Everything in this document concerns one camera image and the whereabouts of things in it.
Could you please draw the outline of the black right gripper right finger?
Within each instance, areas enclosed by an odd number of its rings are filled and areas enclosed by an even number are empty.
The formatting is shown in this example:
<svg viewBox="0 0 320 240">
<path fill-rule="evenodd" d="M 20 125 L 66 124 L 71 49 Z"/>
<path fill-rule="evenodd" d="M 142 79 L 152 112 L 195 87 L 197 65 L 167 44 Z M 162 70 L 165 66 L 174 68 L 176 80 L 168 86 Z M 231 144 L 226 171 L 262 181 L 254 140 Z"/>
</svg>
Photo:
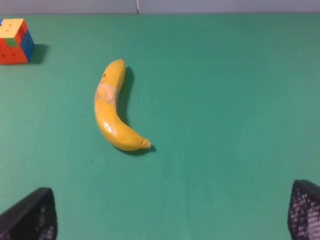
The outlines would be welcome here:
<svg viewBox="0 0 320 240">
<path fill-rule="evenodd" d="M 292 185 L 287 226 L 293 240 L 320 238 L 320 187 L 309 180 Z"/>
</svg>

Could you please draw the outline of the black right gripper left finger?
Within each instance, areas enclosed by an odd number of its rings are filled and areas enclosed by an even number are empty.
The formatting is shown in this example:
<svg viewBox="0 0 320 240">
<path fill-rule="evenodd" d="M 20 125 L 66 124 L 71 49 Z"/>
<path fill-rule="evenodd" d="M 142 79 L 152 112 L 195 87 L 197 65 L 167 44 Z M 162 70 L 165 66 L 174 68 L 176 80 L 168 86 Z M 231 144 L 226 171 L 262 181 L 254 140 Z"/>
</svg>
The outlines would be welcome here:
<svg viewBox="0 0 320 240">
<path fill-rule="evenodd" d="M 58 216 L 54 192 L 39 187 L 0 214 L 2 240 L 55 240 Z"/>
</svg>

